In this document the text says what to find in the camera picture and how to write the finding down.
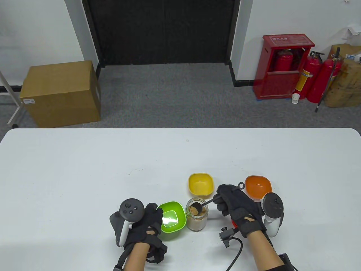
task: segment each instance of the white wall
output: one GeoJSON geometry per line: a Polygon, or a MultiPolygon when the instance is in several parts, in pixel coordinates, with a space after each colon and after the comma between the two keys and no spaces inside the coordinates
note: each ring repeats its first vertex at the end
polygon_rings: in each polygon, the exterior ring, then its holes
{"type": "Polygon", "coordinates": [[[82,0],[65,0],[65,4],[68,8],[69,16],[73,23],[84,60],[92,60],[94,70],[96,70],[99,61],[95,51],[93,38],[90,34],[82,0]]]}
{"type": "Polygon", "coordinates": [[[64,0],[0,0],[0,69],[22,85],[28,69],[84,60],[64,0]]]}
{"type": "Polygon", "coordinates": [[[315,44],[313,50],[328,54],[332,44],[345,43],[344,28],[361,24],[361,0],[242,0],[253,6],[244,39],[242,56],[232,49],[236,80],[254,79],[263,45],[263,35],[305,33],[315,44]]]}
{"type": "Polygon", "coordinates": [[[232,67],[239,67],[247,33],[248,21],[251,15],[253,0],[241,0],[239,5],[236,29],[234,31],[231,53],[232,67]]]}

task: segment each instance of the red fire extinguisher cabinet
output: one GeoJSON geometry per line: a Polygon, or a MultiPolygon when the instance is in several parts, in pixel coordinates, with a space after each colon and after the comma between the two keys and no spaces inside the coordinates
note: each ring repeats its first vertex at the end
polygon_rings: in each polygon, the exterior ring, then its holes
{"type": "Polygon", "coordinates": [[[257,99],[290,98],[315,44],[305,34],[265,35],[253,90],[257,99]],[[290,70],[275,71],[280,52],[293,54],[290,70]]]}

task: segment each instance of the forearm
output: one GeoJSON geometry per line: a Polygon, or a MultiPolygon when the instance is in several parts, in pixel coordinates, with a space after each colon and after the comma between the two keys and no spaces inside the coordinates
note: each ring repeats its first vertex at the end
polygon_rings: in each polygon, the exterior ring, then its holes
{"type": "Polygon", "coordinates": [[[149,244],[136,243],[124,266],[124,271],[144,271],[149,244]]]}
{"type": "Polygon", "coordinates": [[[251,232],[247,235],[247,239],[251,245],[258,271],[265,271],[284,265],[263,232],[251,232]]]}

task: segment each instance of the cabinet door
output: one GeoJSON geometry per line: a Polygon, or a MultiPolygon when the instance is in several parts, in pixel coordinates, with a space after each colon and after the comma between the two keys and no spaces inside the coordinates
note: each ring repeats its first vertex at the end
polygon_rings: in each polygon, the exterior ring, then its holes
{"type": "Polygon", "coordinates": [[[166,63],[163,0],[88,0],[106,65],[166,63]]]}
{"type": "Polygon", "coordinates": [[[168,63],[226,60],[234,0],[164,0],[168,63]]]}

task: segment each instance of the cardboard box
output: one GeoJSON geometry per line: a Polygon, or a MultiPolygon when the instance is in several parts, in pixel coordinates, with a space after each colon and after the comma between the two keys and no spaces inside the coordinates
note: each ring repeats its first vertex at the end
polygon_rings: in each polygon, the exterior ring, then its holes
{"type": "Polygon", "coordinates": [[[100,120],[100,87],[91,61],[30,67],[20,98],[40,128],[100,120]]]}
{"type": "Polygon", "coordinates": [[[328,107],[349,107],[361,104],[361,64],[345,59],[346,54],[353,55],[361,52],[361,46],[349,44],[333,45],[329,54],[334,54],[340,47],[343,61],[340,74],[335,78],[325,97],[328,107]]]}

